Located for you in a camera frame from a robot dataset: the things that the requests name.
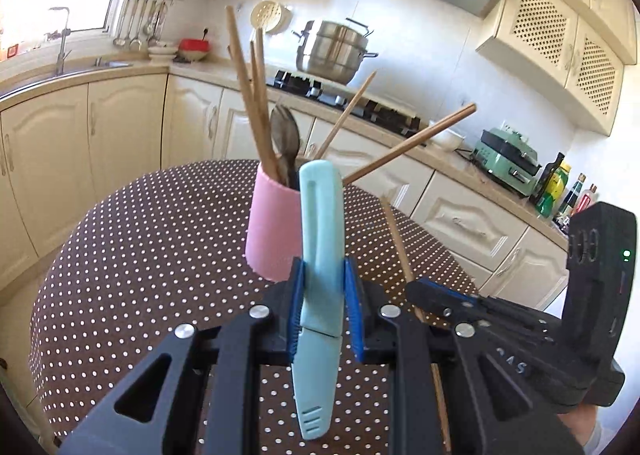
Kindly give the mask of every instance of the metal screw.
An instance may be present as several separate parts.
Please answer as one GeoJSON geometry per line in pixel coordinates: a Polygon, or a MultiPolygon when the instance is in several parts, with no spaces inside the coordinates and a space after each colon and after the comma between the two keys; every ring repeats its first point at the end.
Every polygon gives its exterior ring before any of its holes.
{"type": "Polygon", "coordinates": [[[380,314],[382,314],[382,316],[384,316],[385,318],[397,318],[398,316],[400,316],[401,312],[402,311],[399,307],[396,307],[396,305],[391,305],[390,303],[380,307],[380,314]]]}
{"type": "Polygon", "coordinates": [[[461,338],[470,338],[476,333],[476,329],[470,323],[458,323],[456,325],[456,334],[461,338]]]}
{"type": "Polygon", "coordinates": [[[266,305],[254,305],[249,309],[249,316],[255,319],[266,318],[271,310],[266,305]]]}
{"type": "Polygon", "coordinates": [[[196,327],[194,327],[190,323],[180,323],[175,328],[174,334],[181,340],[184,340],[196,334],[196,327]]]}

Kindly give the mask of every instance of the round table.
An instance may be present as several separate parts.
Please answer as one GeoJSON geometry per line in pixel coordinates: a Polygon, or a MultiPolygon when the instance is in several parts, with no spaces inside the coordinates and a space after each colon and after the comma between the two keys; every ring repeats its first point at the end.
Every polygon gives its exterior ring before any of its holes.
{"type": "MultiPolygon", "coordinates": [[[[218,326],[260,301],[271,282],[244,259],[256,167],[257,161],[206,161],[145,175],[79,223],[47,273],[31,317],[30,368],[59,437],[173,327],[218,326]]],[[[346,248],[360,276],[382,284],[390,301],[411,311],[378,199],[349,186],[344,208],[346,248]]],[[[416,276],[475,291],[440,242],[394,213],[416,276]]],[[[386,453],[386,367],[357,364],[345,339],[332,427],[319,440],[300,437],[290,369],[261,368],[262,451],[386,453]]]]}

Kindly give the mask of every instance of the pink cup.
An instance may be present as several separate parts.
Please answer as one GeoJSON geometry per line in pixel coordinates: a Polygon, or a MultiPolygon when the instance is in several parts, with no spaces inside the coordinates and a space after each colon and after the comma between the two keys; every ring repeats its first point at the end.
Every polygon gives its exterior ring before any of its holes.
{"type": "Polygon", "coordinates": [[[262,171],[255,175],[244,256],[252,270],[271,281],[289,279],[295,257],[302,257],[300,192],[262,171]]]}

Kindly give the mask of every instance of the kitchen sink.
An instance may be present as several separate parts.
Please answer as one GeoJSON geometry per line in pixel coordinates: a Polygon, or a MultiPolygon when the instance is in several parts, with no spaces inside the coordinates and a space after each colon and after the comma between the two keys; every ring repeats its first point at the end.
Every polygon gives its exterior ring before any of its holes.
{"type": "Polygon", "coordinates": [[[62,74],[56,74],[55,71],[44,72],[42,74],[37,74],[35,76],[29,76],[23,80],[10,83],[6,86],[0,87],[0,99],[18,93],[22,90],[28,89],[30,87],[34,87],[36,85],[41,85],[42,83],[46,83],[48,81],[57,80],[59,78],[66,78],[69,76],[76,76],[77,74],[85,74],[88,72],[95,72],[99,70],[120,68],[120,67],[129,67],[130,63],[126,63],[124,61],[107,61],[101,63],[99,65],[86,65],[86,64],[78,64],[65,66],[65,70],[62,74]]]}

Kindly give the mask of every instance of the stainless steel pot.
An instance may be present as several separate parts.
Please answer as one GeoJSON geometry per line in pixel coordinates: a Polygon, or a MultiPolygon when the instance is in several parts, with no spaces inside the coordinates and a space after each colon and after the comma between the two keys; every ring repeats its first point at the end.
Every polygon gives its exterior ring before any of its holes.
{"type": "Polygon", "coordinates": [[[375,58],[378,55],[376,52],[367,52],[367,37],[373,31],[356,20],[347,20],[362,26],[367,32],[361,34],[349,26],[326,20],[310,20],[304,31],[294,31],[302,41],[298,47],[296,68],[312,76],[347,85],[364,58],[375,58]]]}

